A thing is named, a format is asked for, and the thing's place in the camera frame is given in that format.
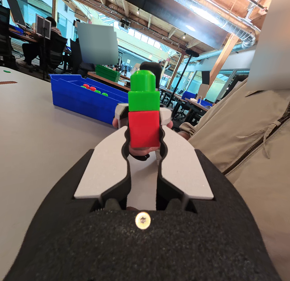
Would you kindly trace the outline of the person's right forearm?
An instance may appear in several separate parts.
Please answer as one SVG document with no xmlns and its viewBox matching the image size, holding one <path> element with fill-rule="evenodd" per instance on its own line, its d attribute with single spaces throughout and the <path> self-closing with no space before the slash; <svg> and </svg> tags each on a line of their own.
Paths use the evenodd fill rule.
<svg viewBox="0 0 290 281">
<path fill-rule="evenodd" d="M 184 122 L 179 127 L 178 134 L 182 136 L 187 141 L 196 133 L 196 127 L 188 122 Z"/>
</svg>

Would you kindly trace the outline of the person's right hand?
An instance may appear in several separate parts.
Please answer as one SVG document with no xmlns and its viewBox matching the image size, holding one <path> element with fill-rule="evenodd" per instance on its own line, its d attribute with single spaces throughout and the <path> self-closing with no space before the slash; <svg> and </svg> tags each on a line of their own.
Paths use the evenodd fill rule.
<svg viewBox="0 0 290 281">
<path fill-rule="evenodd" d="M 157 151 L 158 149 L 160 149 L 160 146 L 158 147 L 145 147 L 145 148 L 132 148 L 130 145 L 129 145 L 129 153 L 132 155 L 132 156 L 138 156 L 138 157 L 143 157 L 143 156 L 146 156 L 147 154 L 149 154 L 150 152 L 155 152 Z"/>
</svg>

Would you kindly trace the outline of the black floor lamp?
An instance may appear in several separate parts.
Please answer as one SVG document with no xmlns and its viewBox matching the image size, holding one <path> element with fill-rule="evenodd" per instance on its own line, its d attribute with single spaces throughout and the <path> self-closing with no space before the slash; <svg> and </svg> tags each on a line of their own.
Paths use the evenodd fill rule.
<svg viewBox="0 0 290 281">
<path fill-rule="evenodd" d="M 199 57 L 199 53 L 197 53 L 196 51 L 193 51 L 193 50 L 191 50 L 191 49 L 186 49 L 185 52 L 189 55 L 189 59 L 188 59 L 188 61 L 186 62 L 186 65 L 185 65 L 185 67 L 184 67 L 184 69 L 183 69 L 183 71 L 182 71 L 182 74 L 181 74 L 181 76 L 180 76 L 180 78 L 179 78 L 179 81 L 178 81 L 177 84 L 176 84 L 176 87 L 174 88 L 174 90 L 173 90 L 173 92 L 172 92 L 172 95 L 171 95 L 171 97 L 170 97 L 170 99 L 169 99 L 169 101 L 168 101 L 168 103 L 167 103 L 166 108 L 168 108 L 168 107 L 170 106 L 170 104 L 171 104 L 171 102 L 172 102 L 172 100 L 173 100 L 173 97 L 174 97 L 174 95 L 175 95 L 175 93 L 176 93 L 176 90 L 177 90 L 177 88 L 178 88 L 178 86 L 179 86 L 179 84 L 180 84 L 180 81 L 182 80 L 182 77 L 183 77 L 183 75 L 184 75 L 184 73 L 185 73 L 185 70 L 186 70 L 186 68 L 187 68 L 187 66 L 188 66 L 188 64 L 189 64 L 189 62 L 190 62 L 190 60 L 191 60 L 191 58 L 192 58 L 192 57 L 195 57 L 195 58 Z"/>
</svg>

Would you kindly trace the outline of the black office chair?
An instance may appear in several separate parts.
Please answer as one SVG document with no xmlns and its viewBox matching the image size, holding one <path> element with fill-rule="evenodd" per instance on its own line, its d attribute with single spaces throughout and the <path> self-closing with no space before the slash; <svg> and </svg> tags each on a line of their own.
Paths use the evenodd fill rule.
<svg viewBox="0 0 290 281">
<path fill-rule="evenodd" d="M 12 54 L 13 47 L 9 37 L 10 9 L 0 6 L 0 58 L 1 66 L 18 70 L 16 59 Z"/>
</svg>

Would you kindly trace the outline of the green crate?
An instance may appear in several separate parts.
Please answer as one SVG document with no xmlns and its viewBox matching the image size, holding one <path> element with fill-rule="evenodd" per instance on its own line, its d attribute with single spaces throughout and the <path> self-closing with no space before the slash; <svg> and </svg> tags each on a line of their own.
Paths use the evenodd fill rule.
<svg viewBox="0 0 290 281">
<path fill-rule="evenodd" d="M 96 65 L 95 73 L 96 75 L 113 82 L 118 82 L 120 79 L 120 73 L 116 70 L 108 68 L 107 66 Z"/>
</svg>

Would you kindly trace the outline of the pile of colourful toy blocks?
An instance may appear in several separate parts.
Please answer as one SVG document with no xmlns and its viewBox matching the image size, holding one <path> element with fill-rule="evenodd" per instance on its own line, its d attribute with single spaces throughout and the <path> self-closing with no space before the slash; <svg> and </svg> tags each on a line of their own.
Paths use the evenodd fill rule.
<svg viewBox="0 0 290 281">
<path fill-rule="evenodd" d="M 101 91 L 97 90 L 94 86 L 90 86 L 89 84 L 82 84 L 81 87 L 83 87 L 85 89 L 88 89 L 88 90 L 91 90 L 91 91 L 93 91 L 95 93 L 99 93 L 101 95 L 104 95 L 104 96 L 108 97 L 108 94 L 107 93 L 101 92 Z"/>
</svg>

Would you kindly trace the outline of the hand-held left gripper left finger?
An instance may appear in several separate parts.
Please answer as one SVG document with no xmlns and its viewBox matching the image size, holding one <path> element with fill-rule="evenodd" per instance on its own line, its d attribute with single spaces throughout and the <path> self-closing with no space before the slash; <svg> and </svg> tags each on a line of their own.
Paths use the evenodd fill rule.
<svg viewBox="0 0 290 281">
<path fill-rule="evenodd" d="M 131 191 L 129 130 L 118 129 L 95 148 L 81 181 L 74 193 L 75 199 L 125 199 Z"/>
</svg>

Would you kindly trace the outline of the person's beige jacket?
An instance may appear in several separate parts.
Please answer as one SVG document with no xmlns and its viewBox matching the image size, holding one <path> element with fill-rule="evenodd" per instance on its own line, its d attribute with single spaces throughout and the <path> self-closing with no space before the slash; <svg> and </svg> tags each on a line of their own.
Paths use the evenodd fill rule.
<svg viewBox="0 0 290 281">
<path fill-rule="evenodd" d="M 208 110 L 188 140 L 234 185 L 249 207 L 282 280 L 289 280 L 290 91 L 246 87 Z"/>
</svg>

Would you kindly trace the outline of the red toy block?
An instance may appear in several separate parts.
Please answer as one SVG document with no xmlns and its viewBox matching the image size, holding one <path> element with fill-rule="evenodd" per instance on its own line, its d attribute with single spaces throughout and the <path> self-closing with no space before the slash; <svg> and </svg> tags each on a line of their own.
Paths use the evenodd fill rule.
<svg viewBox="0 0 290 281">
<path fill-rule="evenodd" d="M 150 148 L 160 146 L 159 111 L 129 112 L 130 146 Z"/>
</svg>

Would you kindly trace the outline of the blue plastic bin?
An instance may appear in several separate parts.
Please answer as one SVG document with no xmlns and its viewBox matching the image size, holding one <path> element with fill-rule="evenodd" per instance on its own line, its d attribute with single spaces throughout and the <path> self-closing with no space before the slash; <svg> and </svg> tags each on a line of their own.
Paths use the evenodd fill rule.
<svg viewBox="0 0 290 281">
<path fill-rule="evenodd" d="M 185 99 L 194 99 L 194 100 L 196 100 L 196 94 L 194 94 L 194 93 L 191 93 L 191 92 L 189 92 L 189 91 L 185 91 L 184 93 L 183 93 L 183 95 L 182 95 L 182 99 L 183 100 L 185 100 Z M 197 103 L 198 104 L 200 104 L 200 105 L 202 105 L 202 106 L 204 106 L 204 107 L 207 107 L 207 106 L 209 106 L 209 107 L 212 107 L 212 103 L 209 103 L 209 102 L 207 102 L 207 101 L 205 101 L 205 100 L 198 100 L 197 101 Z"/>
<path fill-rule="evenodd" d="M 128 93 L 78 74 L 50 74 L 53 105 L 112 124 L 118 103 L 128 103 Z M 81 87 L 94 86 L 108 97 Z"/>
</svg>

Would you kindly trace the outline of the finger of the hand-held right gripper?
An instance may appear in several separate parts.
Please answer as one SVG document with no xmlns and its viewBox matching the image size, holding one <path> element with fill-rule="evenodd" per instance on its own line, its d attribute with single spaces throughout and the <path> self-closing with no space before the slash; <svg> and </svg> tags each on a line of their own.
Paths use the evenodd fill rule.
<svg viewBox="0 0 290 281">
<path fill-rule="evenodd" d="M 118 128 L 129 125 L 129 104 L 118 103 L 115 109 L 115 118 L 118 120 Z"/>
<path fill-rule="evenodd" d="M 172 110 L 165 107 L 160 107 L 159 110 L 159 117 L 160 117 L 160 127 L 167 126 L 173 127 L 172 118 Z"/>
</svg>

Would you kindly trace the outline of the green double toy block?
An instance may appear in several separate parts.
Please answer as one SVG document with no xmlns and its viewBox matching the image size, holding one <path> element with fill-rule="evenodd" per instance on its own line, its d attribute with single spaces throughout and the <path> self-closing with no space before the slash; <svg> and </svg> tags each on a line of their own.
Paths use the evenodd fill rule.
<svg viewBox="0 0 290 281">
<path fill-rule="evenodd" d="M 156 77 L 151 71 L 136 71 L 131 75 L 130 86 L 129 112 L 160 110 L 160 93 L 156 91 Z"/>
</svg>

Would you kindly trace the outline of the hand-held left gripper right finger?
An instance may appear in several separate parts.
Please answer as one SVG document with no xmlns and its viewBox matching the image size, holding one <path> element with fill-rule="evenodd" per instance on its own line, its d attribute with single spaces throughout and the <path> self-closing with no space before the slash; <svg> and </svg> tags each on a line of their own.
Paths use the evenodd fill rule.
<svg viewBox="0 0 290 281">
<path fill-rule="evenodd" d="M 160 135 L 157 193 L 166 200 L 213 200 L 194 147 L 167 126 L 161 127 Z"/>
</svg>

